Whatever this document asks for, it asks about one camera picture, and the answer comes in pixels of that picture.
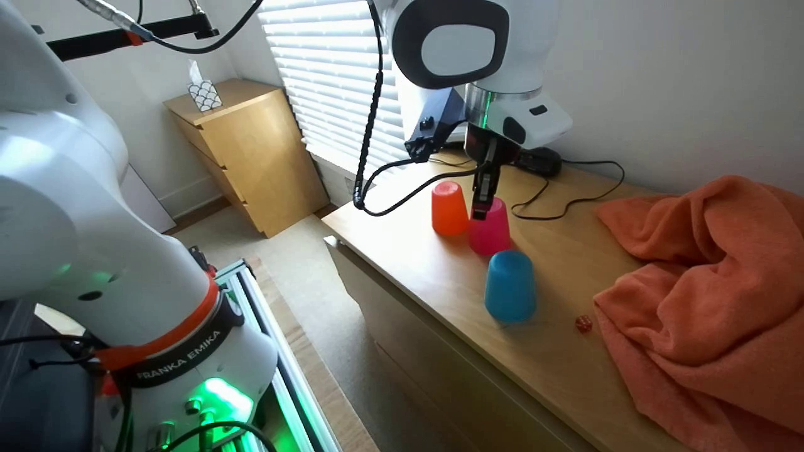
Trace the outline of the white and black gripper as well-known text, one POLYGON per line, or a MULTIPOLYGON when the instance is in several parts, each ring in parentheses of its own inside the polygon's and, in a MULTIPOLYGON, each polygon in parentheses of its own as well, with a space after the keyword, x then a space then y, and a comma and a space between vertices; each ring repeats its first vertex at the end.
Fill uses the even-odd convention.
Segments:
POLYGON ((559 141, 572 125, 572 116, 549 91, 495 92, 474 87, 467 101, 470 150, 479 152, 474 178, 474 219, 485 220, 495 201, 504 147, 536 150, 559 141))

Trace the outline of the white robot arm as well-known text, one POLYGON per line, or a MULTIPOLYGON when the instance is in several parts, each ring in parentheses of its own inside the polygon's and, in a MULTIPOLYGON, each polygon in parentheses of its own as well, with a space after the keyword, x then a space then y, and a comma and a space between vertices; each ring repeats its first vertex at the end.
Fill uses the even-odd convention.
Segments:
POLYGON ((0 0, 0 297, 85 327, 122 410, 111 452, 276 452, 254 424, 279 350, 246 283, 224 285, 122 195, 117 122, 0 0))

